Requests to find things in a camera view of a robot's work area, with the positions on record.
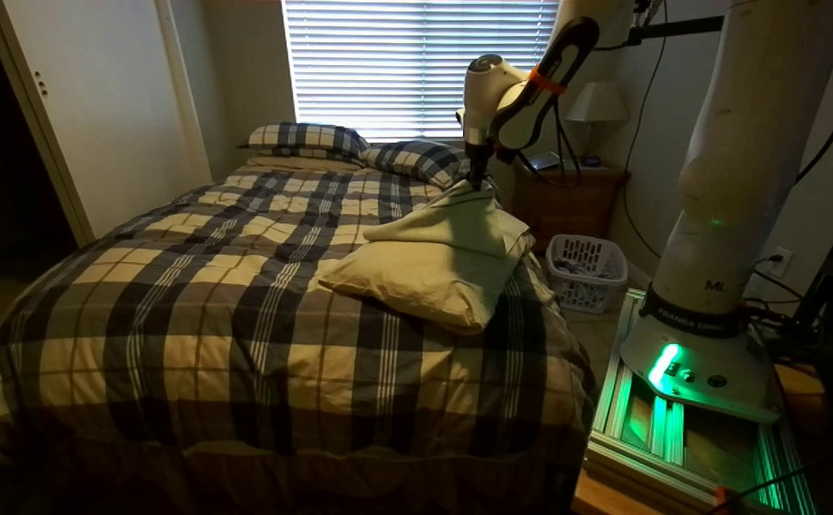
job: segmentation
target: nightstand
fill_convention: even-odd
[[[522,216],[541,253],[552,235],[594,235],[604,236],[610,232],[612,205],[627,170],[612,166],[539,166],[531,170],[525,162],[508,169],[512,182],[509,212]]]

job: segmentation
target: white robot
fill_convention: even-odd
[[[465,144],[475,186],[491,157],[512,160],[535,143],[559,90],[604,36],[627,30],[632,7],[632,0],[567,0],[535,70],[502,56],[471,64]],[[743,290],[796,182],[830,69],[833,0],[731,0],[678,173],[683,212],[620,348],[655,391],[757,423],[778,418]]]

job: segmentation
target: green light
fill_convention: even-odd
[[[651,381],[653,386],[663,386],[663,382],[664,382],[664,375],[667,375],[667,368],[674,366],[674,359],[675,359],[678,350],[683,350],[678,343],[667,343],[667,345],[664,345],[663,358],[655,358],[655,366],[653,366],[651,375],[648,375],[648,381]]]

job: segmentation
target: plaid bedspread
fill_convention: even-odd
[[[441,187],[252,157],[80,249],[0,326],[0,456],[56,438],[279,455],[515,455],[588,435],[588,358],[519,266],[481,338],[316,276]]]

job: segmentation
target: window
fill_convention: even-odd
[[[479,54],[534,69],[559,0],[285,0],[299,119],[368,140],[461,136]]]

